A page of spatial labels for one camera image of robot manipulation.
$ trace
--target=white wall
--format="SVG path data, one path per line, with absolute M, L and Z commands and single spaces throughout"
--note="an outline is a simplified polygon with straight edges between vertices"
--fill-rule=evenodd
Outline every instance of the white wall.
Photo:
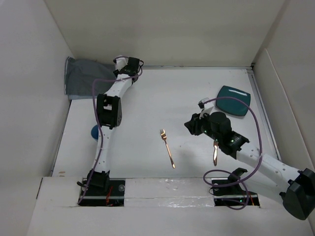
M 25 235 L 69 107 L 71 52 L 43 0 L 0 0 L 0 229 Z
M 288 0 L 254 67 L 281 157 L 300 169 L 315 164 L 314 22 L 314 0 Z
M 45 0 L 77 58 L 250 66 L 284 0 Z

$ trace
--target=dark gray towel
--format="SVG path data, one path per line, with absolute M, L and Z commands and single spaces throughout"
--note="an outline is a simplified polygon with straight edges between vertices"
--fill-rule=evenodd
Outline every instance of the dark gray towel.
M 68 57 L 65 64 L 65 93 L 69 96 L 92 97 L 93 81 L 95 79 L 116 80 L 114 70 L 114 65 Z M 95 86 L 95 95 L 107 92 L 112 84 L 98 82 Z

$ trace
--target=fork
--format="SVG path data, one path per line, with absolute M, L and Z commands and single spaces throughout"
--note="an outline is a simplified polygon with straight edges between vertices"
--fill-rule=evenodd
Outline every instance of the fork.
M 164 129 L 161 129 L 160 132 L 161 132 L 161 137 L 162 137 L 162 139 L 163 139 L 164 142 L 165 142 L 165 145 L 166 145 L 166 148 L 167 148 L 167 151 L 168 151 L 168 155 L 169 155 L 169 159 L 171 160 L 172 167 L 173 167 L 173 169 L 175 169 L 175 164 L 174 164 L 174 161 L 173 161 L 173 158 L 172 158 L 172 154 L 171 154 L 171 152 L 169 151 L 169 148 L 168 148 L 168 145 L 167 145 L 167 142 L 166 142 L 166 138 L 167 138 L 167 137 L 166 137 L 165 130 L 164 130 Z

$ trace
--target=white arm segment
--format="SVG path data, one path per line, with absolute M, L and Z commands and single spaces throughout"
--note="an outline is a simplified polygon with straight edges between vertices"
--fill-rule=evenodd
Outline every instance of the white arm segment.
M 241 148 L 242 150 L 236 154 L 237 160 L 255 168 L 258 164 L 259 149 L 250 143 L 242 145 Z M 275 158 L 269 156 L 268 154 L 262 155 L 262 163 L 258 171 L 276 184 L 274 185 L 272 182 L 270 182 L 269 184 L 273 185 L 269 186 L 268 188 L 278 189 L 278 194 L 280 192 L 286 192 L 287 188 L 290 186 L 288 181 L 290 179 L 295 180 L 299 176 L 298 169 L 288 166 L 281 161 L 278 161 Z
M 123 79 L 129 77 L 128 75 L 118 75 L 117 79 Z M 127 89 L 132 85 L 132 79 L 123 80 L 123 81 L 117 81 L 115 82 L 112 87 L 105 93 L 108 96 L 118 96 L 120 98 L 123 97 L 124 93 L 127 91 Z M 112 142 L 112 136 L 115 133 L 116 128 L 109 129 L 108 126 L 102 126 L 102 132 L 103 132 L 103 148 L 98 160 L 98 164 L 96 165 L 95 171 L 96 172 L 102 172 L 105 171 L 106 173 L 110 170 L 110 156 L 108 155 L 108 150 Z M 95 161 L 97 160 L 97 156 L 99 153 L 101 144 L 101 138 L 100 138 L 100 132 L 98 134 L 98 142 L 97 142 L 97 148 L 96 148 L 96 155 L 94 162 L 92 164 L 92 168 L 94 167 Z

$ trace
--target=blue round object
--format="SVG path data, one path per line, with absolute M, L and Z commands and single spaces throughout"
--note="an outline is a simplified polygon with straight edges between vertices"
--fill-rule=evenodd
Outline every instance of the blue round object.
M 94 138 L 96 141 L 98 140 L 98 126 L 94 126 L 91 130 L 92 138 Z

